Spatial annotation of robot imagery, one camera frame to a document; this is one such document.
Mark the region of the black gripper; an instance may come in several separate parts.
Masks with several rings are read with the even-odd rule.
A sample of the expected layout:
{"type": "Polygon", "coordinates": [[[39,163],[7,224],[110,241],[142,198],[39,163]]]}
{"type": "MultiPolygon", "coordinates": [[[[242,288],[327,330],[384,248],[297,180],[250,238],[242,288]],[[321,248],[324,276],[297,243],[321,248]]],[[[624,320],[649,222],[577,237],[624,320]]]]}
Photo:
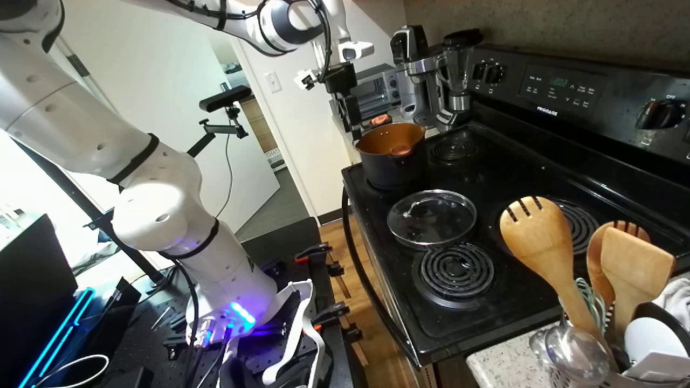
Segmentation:
{"type": "Polygon", "coordinates": [[[348,61],[337,64],[325,71],[324,84],[327,92],[348,92],[357,84],[356,71],[348,61]]]}

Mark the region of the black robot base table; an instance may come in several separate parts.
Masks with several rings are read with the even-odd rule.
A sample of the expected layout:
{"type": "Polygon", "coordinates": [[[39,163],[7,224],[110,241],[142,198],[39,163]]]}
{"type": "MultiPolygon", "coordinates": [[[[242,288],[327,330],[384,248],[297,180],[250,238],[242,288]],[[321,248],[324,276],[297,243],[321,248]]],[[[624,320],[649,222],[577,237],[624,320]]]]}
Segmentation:
{"type": "MultiPolygon", "coordinates": [[[[244,248],[279,287],[288,279],[313,281],[314,294],[309,315],[325,315],[325,318],[316,322],[316,331],[325,341],[327,355],[321,364],[325,376],[316,388],[367,388],[365,368],[334,315],[337,302],[329,287],[325,249],[321,249],[319,243],[316,224],[313,218],[306,218],[247,238],[244,248]]],[[[135,308],[114,354],[112,368],[98,388],[182,388],[182,379],[191,370],[199,354],[202,355],[195,372],[200,388],[213,388],[215,376],[219,376],[219,388],[306,388],[309,366],[316,350],[306,334],[299,335],[296,358],[279,368],[277,379],[269,386],[261,382],[261,372],[277,361],[287,348],[297,302],[299,298],[290,294],[272,320],[240,341],[235,361],[218,370],[211,368],[211,364],[222,354],[219,346],[202,354],[199,348],[182,348],[176,331],[171,330],[172,317],[165,317],[164,322],[153,327],[153,320],[164,313],[165,303],[174,308],[182,303],[181,292],[158,292],[135,308]]]]}

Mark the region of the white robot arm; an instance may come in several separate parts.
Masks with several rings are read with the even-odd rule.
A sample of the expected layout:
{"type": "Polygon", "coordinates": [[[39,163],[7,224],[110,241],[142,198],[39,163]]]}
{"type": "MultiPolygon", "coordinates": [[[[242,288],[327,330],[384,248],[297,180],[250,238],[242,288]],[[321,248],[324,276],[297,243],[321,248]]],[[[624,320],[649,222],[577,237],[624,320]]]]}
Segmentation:
{"type": "MultiPolygon", "coordinates": [[[[352,61],[368,46],[348,35],[343,0],[127,0],[174,13],[283,56],[324,39],[324,61],[352,61]]],[[[0,127],[45,160],[120,186],[114,234],[130,248],[181,262],[195,281],[187,341],[213,345],[269,320],[287,292],[235,234],[200,204],[191,155],[130,125],[50,59],[65,24],[63,0],[0,0],[0,127]]]]}

